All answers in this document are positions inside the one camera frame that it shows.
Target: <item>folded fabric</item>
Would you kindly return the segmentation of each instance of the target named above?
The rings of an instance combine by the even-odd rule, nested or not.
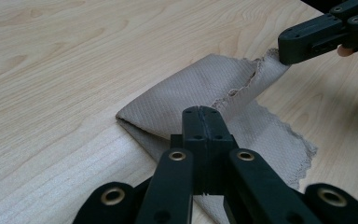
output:
[[[158,161],[170,147],[170,135],[181,133],[183,110],[215,108],[240,147],[261,154],[289,187],[298,189],[316,147],[255,101],[288,68],[279,63],[276,49],[254,61],[209,55],[130,102],[117,121]],[[195,200],[214,221],[228,223],[223,197]]]

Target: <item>screw hole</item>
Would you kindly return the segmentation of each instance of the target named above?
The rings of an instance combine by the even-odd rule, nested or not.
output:
[[[182,161],[185,159],[186,154],[183,152],[180,152],[180,151],[175,151],[175,152],[170,153],[169,157],[173,161]]]
[[[167,223],[171,219],[171,215],[169,212],[162,210],[156,212],[154,219],[157,223]]]
[[[347,205],[347,200],[331,189],[319,189],[318,196],[325,202],[335,207],[345,207]]]
[[[353,18],[353,19],[352,19],[352,22],[358,22],[358,17]]]
[[[243,161],[252,161],[255,159],[255,156],[252,153],[249,152],[239,152],[237,154],[237,157],[240,158]]]
[[[105,205],[115,205],[121,203],[125,195],[124,190],[121,188],[107,189],[101,196],[101,202]]]

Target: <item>wood grain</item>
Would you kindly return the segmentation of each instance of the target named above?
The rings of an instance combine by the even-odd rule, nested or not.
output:
[[[217,53],[257,58],[319,13],[297,0],[0,1],[0,223],[71,223],[110,181],[156,164],[115,114]],[[358,53],[294,65],[259,98],[320,149],[302,186],[358,198]],[[212,221],[195,206],[195,223]]]

